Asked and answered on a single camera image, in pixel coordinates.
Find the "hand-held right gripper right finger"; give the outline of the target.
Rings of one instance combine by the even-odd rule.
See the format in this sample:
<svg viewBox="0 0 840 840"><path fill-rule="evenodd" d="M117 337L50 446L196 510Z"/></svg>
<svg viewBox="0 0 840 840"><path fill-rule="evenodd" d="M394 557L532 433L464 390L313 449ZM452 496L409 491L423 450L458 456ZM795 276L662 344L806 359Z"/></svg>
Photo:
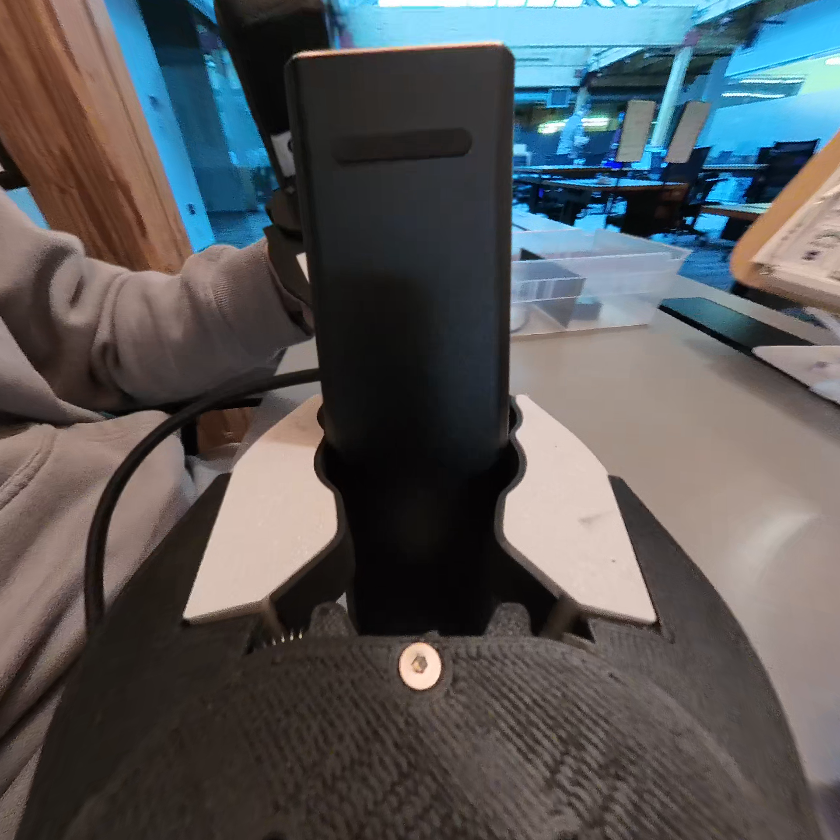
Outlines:
<svg viewBox="0 0 840 840"><path fill-rule="evenodd" d="M658 622L653 597L601 461L531 397L511 399L516 471L501 492L496 536L526 582L561 617L631 627Z"/></svg>

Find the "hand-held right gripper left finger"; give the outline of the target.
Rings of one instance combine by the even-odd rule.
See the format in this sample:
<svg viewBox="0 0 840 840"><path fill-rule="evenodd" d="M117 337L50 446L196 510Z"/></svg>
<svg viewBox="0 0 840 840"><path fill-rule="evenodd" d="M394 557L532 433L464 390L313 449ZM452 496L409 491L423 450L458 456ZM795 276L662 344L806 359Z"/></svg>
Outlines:
<svg viewBox="0 0 840 840"><path fill-rule="evenodd" d="M322 398L314 395L259 437L230 474L183 620L263 616L307 628L354 575L343 502L326 474Z"/></svg>

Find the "black USB hub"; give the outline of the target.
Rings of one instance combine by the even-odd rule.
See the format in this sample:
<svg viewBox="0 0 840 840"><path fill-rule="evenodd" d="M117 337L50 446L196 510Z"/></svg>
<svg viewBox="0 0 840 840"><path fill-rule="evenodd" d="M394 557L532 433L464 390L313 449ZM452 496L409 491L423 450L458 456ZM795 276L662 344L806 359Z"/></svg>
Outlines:
<svg viewBox="0 0 840 840"><path fill-rule="evenodd" d="M287 64L325 465L364 634L478 635L509 423L513 57Z"/></svg>

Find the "person's left forearm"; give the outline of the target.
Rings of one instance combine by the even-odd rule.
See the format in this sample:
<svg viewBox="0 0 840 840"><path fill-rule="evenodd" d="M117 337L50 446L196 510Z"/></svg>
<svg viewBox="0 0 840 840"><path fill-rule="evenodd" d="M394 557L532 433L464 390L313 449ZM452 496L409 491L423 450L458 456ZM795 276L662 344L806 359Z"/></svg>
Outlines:
<svg viewBox="0 0 840 840"><path fill-rule="evenodd" d="M270 267L266 244L216 246L176 275L51 248L18 341L63 401L96 412L180 403L277 369L313 335L310 305Z"/></svg>

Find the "white desk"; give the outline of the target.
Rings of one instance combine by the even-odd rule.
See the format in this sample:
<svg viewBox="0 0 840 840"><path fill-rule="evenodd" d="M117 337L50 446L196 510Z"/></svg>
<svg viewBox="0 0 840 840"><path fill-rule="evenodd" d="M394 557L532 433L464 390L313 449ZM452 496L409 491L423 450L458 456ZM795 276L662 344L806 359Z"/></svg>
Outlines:
<svg viewBox="0 0 840 840"><path fill-rule="evenodd" d="M747 631L808 777L838 782L838 407L663 311L511 344L529 395L635 491Z"/></svg>

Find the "person's grey hoodie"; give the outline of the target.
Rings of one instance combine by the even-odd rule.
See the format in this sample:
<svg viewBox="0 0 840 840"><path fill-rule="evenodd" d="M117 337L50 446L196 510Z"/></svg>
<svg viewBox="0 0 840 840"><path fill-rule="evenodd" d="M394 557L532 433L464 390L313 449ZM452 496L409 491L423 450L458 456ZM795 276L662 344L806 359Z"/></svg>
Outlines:
<svg viewBox="0 0 840 840"><path fill-rule="evenodd" d="M54 247L78 247L89 257L79 238L34 224L3 192L2 838L13 838L23 817L51 718L84 645L84 555L98 500L130 450L163 421L157 406L105 413L74 406L30 363L18 326L30 281L50 266Z"/></svg>

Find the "clear plastic bin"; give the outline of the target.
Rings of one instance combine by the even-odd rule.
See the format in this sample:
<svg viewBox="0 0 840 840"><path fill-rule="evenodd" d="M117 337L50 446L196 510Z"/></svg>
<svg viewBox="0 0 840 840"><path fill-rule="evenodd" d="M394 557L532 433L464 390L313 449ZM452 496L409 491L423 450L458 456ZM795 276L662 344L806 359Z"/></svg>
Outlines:
<svg viewBox="0 0 840 840"><path fill-rule="evenodd" d="M511 338L646 326L688 255L608 229L514 228Z"/></svg>

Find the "black flat panel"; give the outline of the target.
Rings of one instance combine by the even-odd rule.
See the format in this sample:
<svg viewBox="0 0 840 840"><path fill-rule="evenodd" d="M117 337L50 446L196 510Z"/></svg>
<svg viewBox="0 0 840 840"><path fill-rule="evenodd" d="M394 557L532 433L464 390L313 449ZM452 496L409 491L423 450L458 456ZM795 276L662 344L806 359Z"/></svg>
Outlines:
<svg viewBox="0 0 840 840"><path fill-rule="evenodd" d="M666 298L658 309L742 354L765 346L813 346L806 339L702 297Z"/></svg>

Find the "long brown work table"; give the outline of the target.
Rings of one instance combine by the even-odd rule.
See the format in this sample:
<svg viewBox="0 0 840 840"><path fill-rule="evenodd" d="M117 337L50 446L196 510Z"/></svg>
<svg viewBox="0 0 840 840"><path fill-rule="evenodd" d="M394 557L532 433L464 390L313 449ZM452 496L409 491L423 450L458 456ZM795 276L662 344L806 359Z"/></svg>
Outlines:
<svg viewBox="0 0 840 840"><path fill-rule="evenodd" d="M618 165L516 166L513 170L515 204L528 207L534 215L574 226L593 209L605 215L615 213L620 202L651 206L685 207L693 200L699 184L709 175L692 172L682 164L668 164L655 176Z"/></svg>

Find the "wooden instruction board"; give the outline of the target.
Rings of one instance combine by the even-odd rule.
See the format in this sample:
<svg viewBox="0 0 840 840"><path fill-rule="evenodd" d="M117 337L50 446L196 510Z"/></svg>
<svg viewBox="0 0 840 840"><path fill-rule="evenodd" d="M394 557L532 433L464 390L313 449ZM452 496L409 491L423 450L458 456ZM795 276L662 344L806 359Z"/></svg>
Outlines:
<svg viewBox="0 0 840 840"><path fill-rule="evenodd" d="M737 295L839 313L839 135L813 156L740 237Z"/></svg>

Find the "tan board on stand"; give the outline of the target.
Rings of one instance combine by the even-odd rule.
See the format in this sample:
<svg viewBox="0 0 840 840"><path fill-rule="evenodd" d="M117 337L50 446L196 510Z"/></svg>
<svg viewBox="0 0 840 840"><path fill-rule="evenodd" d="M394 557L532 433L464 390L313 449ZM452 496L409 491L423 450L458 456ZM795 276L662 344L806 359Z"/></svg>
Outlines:
<svg viewBox="0 0 840 840"><path fill-rule="evenodd" d="M682 108L665 155L667 164L684 164L697 145L711 110L709 101L691 100Z"/></svg>
<svg viewBox="0 0 840 840"><path fill-rule="evenodd" d="M657 102L653 100L628 101L614 161L634 164L643 159L656 110Z"/></svg>

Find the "black office chair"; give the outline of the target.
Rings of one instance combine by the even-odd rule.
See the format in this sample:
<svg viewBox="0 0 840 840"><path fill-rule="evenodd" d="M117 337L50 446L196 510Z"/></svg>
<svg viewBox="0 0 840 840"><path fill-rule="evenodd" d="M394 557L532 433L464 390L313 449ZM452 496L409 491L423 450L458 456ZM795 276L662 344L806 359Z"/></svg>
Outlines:
<svg viewBox="0 0 840 840"><path fill-rule="evenodd" d="M819 140L782 141L759 150L755 173L744 199L746 203L772 203L812 158Z"/></svg>

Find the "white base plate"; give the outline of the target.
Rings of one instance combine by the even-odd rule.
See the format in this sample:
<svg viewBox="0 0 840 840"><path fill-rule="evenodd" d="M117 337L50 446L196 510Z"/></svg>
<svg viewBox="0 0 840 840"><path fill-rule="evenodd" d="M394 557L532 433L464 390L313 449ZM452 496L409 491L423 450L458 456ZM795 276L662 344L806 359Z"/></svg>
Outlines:
<svg viewBox="0 0 840 840"><path fill-rule="evenodd" d="M752 354L815 395L839 404L838 345L764 345Z"/></svg>

